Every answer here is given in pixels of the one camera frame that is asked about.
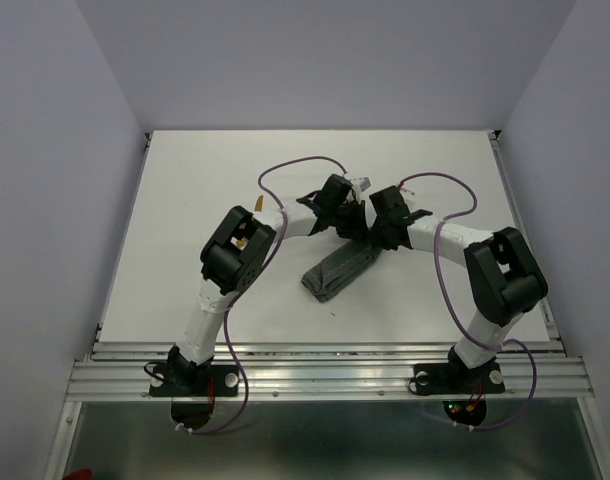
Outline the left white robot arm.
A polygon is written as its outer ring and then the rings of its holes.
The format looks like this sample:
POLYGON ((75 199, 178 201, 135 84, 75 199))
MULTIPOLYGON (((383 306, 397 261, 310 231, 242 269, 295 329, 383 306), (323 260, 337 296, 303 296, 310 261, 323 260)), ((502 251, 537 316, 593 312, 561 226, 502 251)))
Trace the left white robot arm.
POLYGON ((356 280, 377 258, 368 243, 363 193, 366 177, 331 175, 324 186, 273 210, 252 213, 233 207, 200 254, 202 262, 196 313, 164 363, 149 369, 160 383, 195 394, 205 386, 218 333, 234 302, 261 275, 283 241, 335 229, 345 243, 301 278, 321 303, 356 280))

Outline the grey cloth napkin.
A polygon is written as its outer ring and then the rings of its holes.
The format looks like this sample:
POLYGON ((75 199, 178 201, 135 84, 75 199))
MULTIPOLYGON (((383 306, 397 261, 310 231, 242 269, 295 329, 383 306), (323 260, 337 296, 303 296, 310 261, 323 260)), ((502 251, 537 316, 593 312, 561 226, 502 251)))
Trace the grey cloth napkin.
POLYGON ((318 302, 328 302, 368 270, 381 252, 367 242, 348 241, 307 270, 301 285, 318 302))

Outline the gold knife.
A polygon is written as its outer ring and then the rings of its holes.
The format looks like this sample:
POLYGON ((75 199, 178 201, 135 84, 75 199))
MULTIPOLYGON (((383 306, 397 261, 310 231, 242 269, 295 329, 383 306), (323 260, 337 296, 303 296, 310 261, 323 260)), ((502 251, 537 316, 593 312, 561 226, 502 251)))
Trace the gold knife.
POLYGON ((260 195, 255 204, 254 204, 254 211, 255 212, 261 212, 263 210, 263 200, 264 200, 264 196, 260 195))

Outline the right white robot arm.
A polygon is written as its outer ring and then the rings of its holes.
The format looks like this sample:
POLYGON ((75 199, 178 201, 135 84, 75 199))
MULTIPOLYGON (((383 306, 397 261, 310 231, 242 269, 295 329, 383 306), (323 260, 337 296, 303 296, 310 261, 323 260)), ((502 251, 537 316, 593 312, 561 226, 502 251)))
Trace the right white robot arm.
POLYGON ((386 250, 400 247, 432 254, 466 269, 475 312, 469 324, 458 322, 461 339, 447 361, 415 368, 410 381, 418 395, 466 393, 472 386, 504 390, 497 354, 524 342, 510 332, 548 294, 547 281, 522 233, 514 227, 496 232, 455 223, 427 210, 413 211, 401 191, 390 186, 371 195, 376 218, 372 240, 386 250))

